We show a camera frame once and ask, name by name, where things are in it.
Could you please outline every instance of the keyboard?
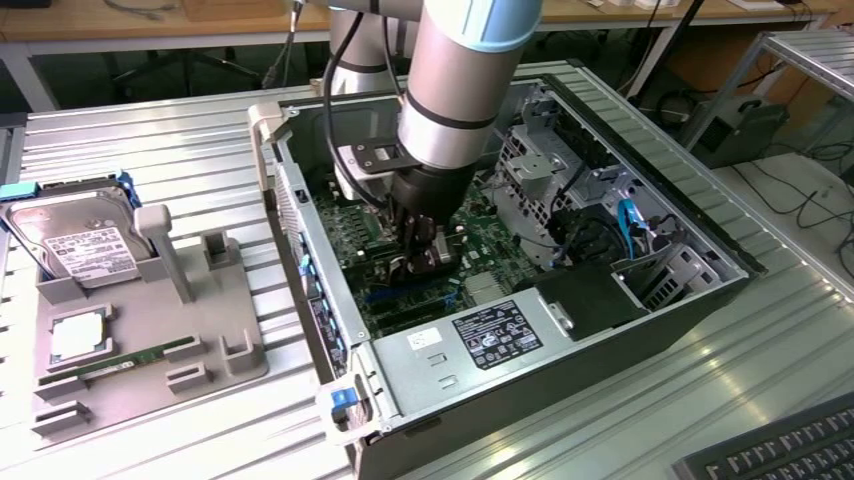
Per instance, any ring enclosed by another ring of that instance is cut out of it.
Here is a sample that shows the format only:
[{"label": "keyboard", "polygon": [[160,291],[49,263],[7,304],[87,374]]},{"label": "keyboard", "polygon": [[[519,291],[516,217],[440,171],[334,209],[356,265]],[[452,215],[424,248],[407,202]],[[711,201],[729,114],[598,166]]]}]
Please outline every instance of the keyboard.
[{"label": "keyboard", "polygon": [[854,480],[854,392],[679,460],[681,480]]}]

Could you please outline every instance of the warning label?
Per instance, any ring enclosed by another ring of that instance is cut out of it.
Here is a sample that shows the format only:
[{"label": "warning label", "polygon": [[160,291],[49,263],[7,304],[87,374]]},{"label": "warning label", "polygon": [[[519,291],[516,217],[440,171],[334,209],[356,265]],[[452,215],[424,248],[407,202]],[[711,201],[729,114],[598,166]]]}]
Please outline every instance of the warning label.
[{"label": "warning label", "polygon": [[133,255],[115,227],[48,238],[45,243],[77,280],[91,280],[136,268]]},{"label": "warning label", "polygon": [[454,320],[475,365],[500,365],[543,346],[512,300]]}]

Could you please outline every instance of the aluminum profile table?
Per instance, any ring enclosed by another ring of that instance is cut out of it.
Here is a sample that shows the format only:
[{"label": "aluminum profile table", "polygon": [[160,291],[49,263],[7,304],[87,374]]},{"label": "aluminum profile table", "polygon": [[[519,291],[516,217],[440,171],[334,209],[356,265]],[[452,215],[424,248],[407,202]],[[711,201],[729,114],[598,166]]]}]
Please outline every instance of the aluminum profile table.
[{"label": "aluminum profile table", "polygon": [[761,33],[709,108],[703,110],[702,115],[691,118],[679,137],[679,143],[689,150],[694,148],[723,103],[731,98],[739,82],[763,52],[771,53],[854,103],[854,33],[838,29]]},{"label": "aluminum profile table", "polygon": [[[854,389],[854,298],[702,164],[588,73],[552,73],[706,209],[770,272],[661,355],[522,419],[407,478],[669,478],[683,455]],[[21,178],[56,180],[121,164],[143,200],[177,209],[173,240],[224,226],[242,242],[271,374],[56,448],[25,447],[28,288],[3,291],[0,478],[350,478],[326,443],[315,374],[262,221],[246,108],[307,88],[32,115]],[[32,268],[17,249],[9,274]]]}]

